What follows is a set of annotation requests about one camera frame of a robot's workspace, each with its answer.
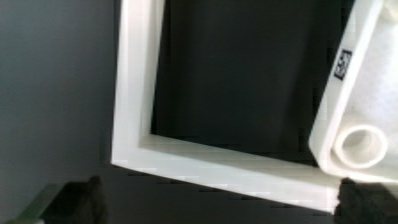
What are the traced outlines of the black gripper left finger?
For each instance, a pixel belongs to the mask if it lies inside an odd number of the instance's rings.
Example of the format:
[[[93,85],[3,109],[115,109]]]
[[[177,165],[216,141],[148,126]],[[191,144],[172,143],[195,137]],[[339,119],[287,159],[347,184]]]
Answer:
[[[17,224],[108,224],[100,179],[47,185],[15,220]]]

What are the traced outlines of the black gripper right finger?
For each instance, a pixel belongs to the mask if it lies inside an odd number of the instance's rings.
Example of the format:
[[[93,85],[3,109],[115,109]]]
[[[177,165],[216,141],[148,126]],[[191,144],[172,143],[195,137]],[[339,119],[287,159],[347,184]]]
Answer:
[[[398,224],[398,184],[340,180],[333,224]]]

